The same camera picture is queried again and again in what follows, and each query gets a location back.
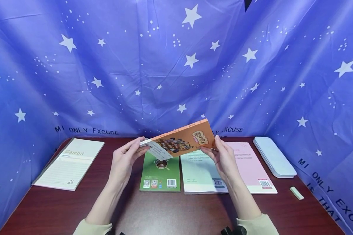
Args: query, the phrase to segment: green book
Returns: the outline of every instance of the green book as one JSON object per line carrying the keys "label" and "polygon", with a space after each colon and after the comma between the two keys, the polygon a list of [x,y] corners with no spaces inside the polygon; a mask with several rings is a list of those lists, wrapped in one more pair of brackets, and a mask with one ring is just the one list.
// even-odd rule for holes
{"label": "green book", "polygon": [[146,153],[140,191],[180,192],[179,157],[161,161]]}

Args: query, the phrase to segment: book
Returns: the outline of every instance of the book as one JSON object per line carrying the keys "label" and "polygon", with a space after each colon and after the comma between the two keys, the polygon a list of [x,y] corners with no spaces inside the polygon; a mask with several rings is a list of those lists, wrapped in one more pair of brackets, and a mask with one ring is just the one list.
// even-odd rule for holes
{"label": "book", "polygon": [[73,138],[32,185],[75,191],[104,142]]}
{"label": "book", "polygon": [[179,158],[159,160],[145,153],[140,191],[180,192]]}
{"label": "book", "polygon": [[[252,194],[276,194],[277,190],[247,142],[226,142],[234,150],[236,165]],[[185,194],[228,193],[214,161],[202,151],[181,157]]]}
{"label": "book", "polygon": [[214,136],[208,120],[204,119],[140,143],[140,146],[145,145],[151,147],[148,153],[166,160],[199,150],[200,146],[212,148]]}

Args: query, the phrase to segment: beige sleeve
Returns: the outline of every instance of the beige sleeve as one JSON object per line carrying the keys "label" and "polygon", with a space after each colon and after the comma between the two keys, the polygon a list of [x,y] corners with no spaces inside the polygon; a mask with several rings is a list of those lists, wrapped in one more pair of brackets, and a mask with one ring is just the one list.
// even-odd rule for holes
{"label": "beige sleeve", "polygon": [[243,226],[247,230],[248,235],[279,235],[268,215],[262,214],[253,220],[240,220],[237,218],[237,224]]}
{"label": "beige sleeve", "polygon": [[112,230],[112,224],[109,225],[91,225],[83,219],[77,226],[73,235],[105,235]]}

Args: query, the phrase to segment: dark red table surface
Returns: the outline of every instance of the dark red table surface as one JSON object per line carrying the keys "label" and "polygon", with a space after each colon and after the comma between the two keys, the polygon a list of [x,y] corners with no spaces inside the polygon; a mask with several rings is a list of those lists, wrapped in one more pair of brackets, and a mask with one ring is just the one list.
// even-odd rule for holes
{"label": "dark red table surface", "polygon": [[[0,234],[72,234],[87,216],[110,172],[112,153],[129,138],[83,138],[104,141],[105,145],[90,166],[76,191],[32,186],[8,219]],[[281,235],[344,234],[297,176],[279,179],[272,175],[253,144],[253,138],[225,138],[249,142],[275,185],[276,195],[253,195],[260,210],[268,214]],[[62,143],[55,157],[69,140]],[[126,235],[220,234],[233,228],[236,212],[228,194],[184,195],[140,192],[144,157],[134,164],[112,217],[115,233]],[[295,186],[305,197],[299,201],[290,191]]]}

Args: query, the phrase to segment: blue star backdrop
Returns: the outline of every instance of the blue star backdrop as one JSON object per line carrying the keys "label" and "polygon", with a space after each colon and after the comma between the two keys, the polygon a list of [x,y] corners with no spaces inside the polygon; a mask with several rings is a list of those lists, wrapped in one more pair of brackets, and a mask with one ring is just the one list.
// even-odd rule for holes
{"label": "blue star backdrop", "polygon": [[0,0],[0,227],[65,139],[202,118],[271,137],[353,234],[353,0]]}

